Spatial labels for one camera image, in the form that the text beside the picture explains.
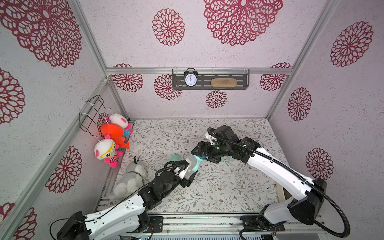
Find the clear baby bottle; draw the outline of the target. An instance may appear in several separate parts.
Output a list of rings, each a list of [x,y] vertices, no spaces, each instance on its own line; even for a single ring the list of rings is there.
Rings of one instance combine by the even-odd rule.
[[[188,167],[181,171],[180,174],[179,174],[179,177],[181,180],[189,180],[190,177],[195,173],[193,172],[193,166],[192,165],[188,165]]]
[[[221,162],[222,163],[231,163],[233,162],[234,159],[231,157],[231,156],[224,156],[224,157],[221,157]]]

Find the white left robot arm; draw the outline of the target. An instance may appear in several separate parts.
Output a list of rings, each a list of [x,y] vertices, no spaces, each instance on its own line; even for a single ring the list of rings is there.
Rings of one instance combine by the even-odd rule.
[[[83,215],[77,212],[54,237],[56,240],[107,240],[122,233],[143,232],[150,225],[148,211],[154,209],[178,186],[189,187],[200,162],[185,159],[168,162],[155,177],[113,207]]]

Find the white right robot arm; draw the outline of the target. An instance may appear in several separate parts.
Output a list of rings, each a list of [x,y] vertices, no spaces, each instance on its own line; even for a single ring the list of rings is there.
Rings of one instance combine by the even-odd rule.
[[[206,141],[201,141],[191,151],[198,162],[203,160],[218,164],[222,157],[231,157],[260,170],[287,190],[291,197],[274,205],[265,205],[246,232],[276,231],[284,223],[297,220],[302,224],[317,225],[323,231],[338,238],[351,233],[349,220],[342,209],[327,194],[327,183],[321,178],[312,179],[295,171],[273,157],[257,141],[251,138],[239,139],[229,126],[208,128]],[[335,232],[316,220],[323,203],[327,201],[342,219],[344,230]]]

